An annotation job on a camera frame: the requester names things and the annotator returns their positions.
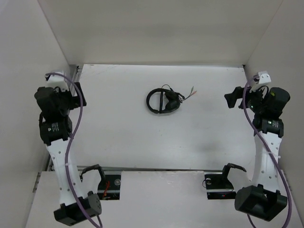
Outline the black headphones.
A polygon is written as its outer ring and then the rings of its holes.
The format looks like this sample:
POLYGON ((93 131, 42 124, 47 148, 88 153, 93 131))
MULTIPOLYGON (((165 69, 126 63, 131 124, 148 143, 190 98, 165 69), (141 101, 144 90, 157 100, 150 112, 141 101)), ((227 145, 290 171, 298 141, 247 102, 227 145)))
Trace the black headphones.
POLYGON ((169 114, 179 109, 183 98, 180 93, 173 91, 173 89, 156 88, 152 90, 146 97, 146 104, 148 109, 154 114, 169 114), (150 98, 155 93, 160 93, 159 109, 153 109, 150 105, 150 98))

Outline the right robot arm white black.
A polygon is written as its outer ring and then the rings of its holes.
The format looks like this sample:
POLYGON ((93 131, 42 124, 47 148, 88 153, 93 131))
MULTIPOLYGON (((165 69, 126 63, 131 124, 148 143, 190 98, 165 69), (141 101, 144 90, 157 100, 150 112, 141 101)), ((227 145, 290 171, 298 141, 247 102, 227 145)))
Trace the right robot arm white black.
POLYGON ((250 124, 255 127, 256 155, 251 180, 244 167, 228 163, 222 170, 220 182, 225 187, 233 186, 237 211, 271 221, 288 203, 288 198, 280 193, 275 163, 278 162, 278 150, 284 135, 280 115, 290 100, 290 94, 279 87, 268 88, 265 94, 262 89, 250 92, 236 87, 224 97, 229 108, 233 108, 236 100, 241 99, 239 108, 249 108, 255 114, 250 124))

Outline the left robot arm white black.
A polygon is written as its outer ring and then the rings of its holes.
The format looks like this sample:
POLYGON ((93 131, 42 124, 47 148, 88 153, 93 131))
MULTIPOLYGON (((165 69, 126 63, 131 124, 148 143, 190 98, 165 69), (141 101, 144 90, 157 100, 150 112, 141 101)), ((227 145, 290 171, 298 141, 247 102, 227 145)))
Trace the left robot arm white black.
POLYGON ((54 211, 54 217, 67 226, 89 220, 93 226, 101 228, 101 221, 94 222, 93 218, 102 213, 97 192, 106 184, 104 170, 96 164, 79 172, 70 151, 70 141, 78 127, 72 126, 68 113, 86 106, 80 83, 74 85, 76 96, 69 88, 60 86, 40 87, 34 94, 41 109, 40 137, 50 154, 59 184, 60 206, 54 211))

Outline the front aluminium rail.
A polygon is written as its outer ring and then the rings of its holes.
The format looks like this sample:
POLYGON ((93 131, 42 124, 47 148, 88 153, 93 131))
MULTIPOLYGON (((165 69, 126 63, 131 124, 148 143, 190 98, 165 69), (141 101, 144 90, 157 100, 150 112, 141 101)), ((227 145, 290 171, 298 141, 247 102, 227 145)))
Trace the front aluminium rail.
POLYGON ((169 168, 127 168, 127 167, 102 167, 104 171, 206 171, 206 172, 222 172, 220 170, 203 170, 203 169, 169 169, 169 168))

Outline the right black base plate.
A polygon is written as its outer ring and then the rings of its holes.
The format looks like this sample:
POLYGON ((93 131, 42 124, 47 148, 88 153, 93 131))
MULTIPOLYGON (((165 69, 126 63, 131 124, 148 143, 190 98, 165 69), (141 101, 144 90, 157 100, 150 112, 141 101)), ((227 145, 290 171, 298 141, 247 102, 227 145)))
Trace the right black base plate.
POLYGON ((221 172, 206 172, 202 186, 209 200, 234 200, 236 197, 233 185, 222 178, 221 172))

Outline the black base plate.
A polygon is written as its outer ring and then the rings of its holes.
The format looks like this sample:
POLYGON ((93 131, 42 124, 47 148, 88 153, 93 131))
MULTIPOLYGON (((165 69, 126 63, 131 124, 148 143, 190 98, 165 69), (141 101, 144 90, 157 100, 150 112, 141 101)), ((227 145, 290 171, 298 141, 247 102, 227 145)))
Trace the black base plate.
POLYGON ((209 200, 234 200, 236 197, 233 185, 222 178, 221 172, 206 172, 202 186, 209 200))
POLYGON ((106 171, 105 181, 98 185, 98 197, 100 200, 119 200, 121 188, 121 172, 106 171))

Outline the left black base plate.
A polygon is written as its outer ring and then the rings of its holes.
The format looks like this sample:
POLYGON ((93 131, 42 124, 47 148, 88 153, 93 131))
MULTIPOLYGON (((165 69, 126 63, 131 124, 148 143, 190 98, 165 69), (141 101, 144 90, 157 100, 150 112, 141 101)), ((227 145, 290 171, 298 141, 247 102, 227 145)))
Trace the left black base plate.
POLYGON ((100 200, 119 200, 121 188, 121 172, 106 171, 105 181, 98 185, 98 197, 100 200))

